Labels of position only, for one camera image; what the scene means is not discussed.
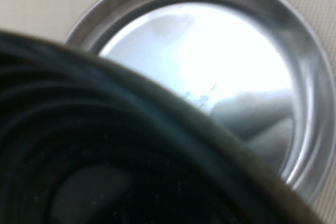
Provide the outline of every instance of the round metal plate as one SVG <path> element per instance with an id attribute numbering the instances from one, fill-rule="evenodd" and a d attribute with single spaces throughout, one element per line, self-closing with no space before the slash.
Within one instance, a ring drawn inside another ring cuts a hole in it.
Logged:
<path id="1" fill-rule="evenodd" d="M 104 0 L 67 42 L 182 97 L 311 201 L 332 158 L 334 85 L 281 2 Z"/>

